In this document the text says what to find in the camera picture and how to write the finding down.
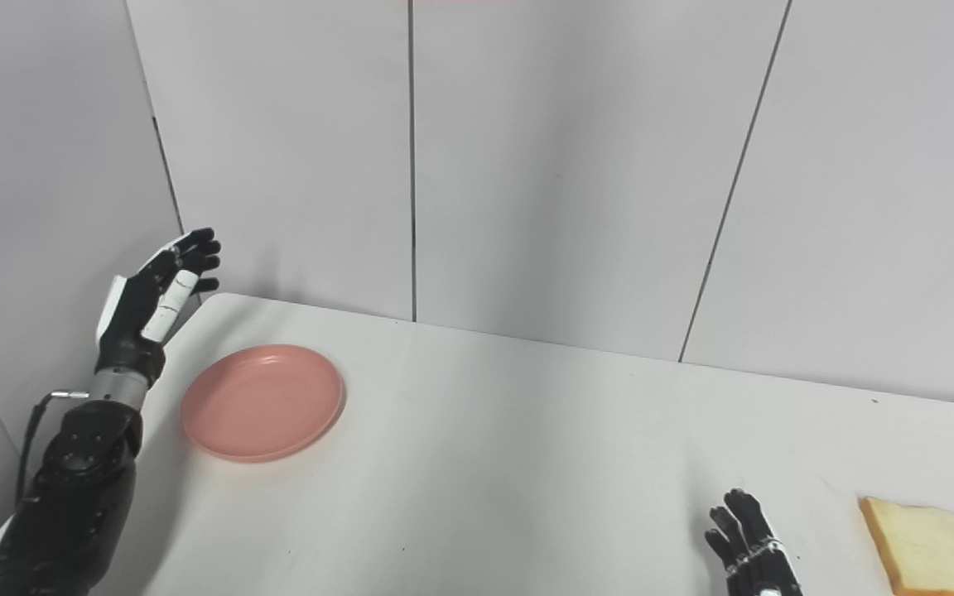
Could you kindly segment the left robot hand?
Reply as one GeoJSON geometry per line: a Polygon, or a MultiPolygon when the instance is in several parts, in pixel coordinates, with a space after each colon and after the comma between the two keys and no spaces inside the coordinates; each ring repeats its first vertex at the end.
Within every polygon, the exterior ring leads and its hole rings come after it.
{"type": "Polygon", "coordinates": [[[193,296],[219,289],[207,276],[220,265],[212,228],[166,243],[130,276],[114,276],[96,325],[95,373],[132,371],[151,387],[161,377],[166,337],[193,296]]]}

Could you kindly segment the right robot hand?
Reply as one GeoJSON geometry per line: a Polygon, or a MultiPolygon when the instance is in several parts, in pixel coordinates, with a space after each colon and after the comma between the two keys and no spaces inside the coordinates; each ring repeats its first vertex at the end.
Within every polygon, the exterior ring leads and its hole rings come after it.
{"type": "Polygon", "coordinates": [[[709,510],[705,543],[726,573],[728,595],[802,595],[783,543],[753,494],[731,489],[709,510]]]}

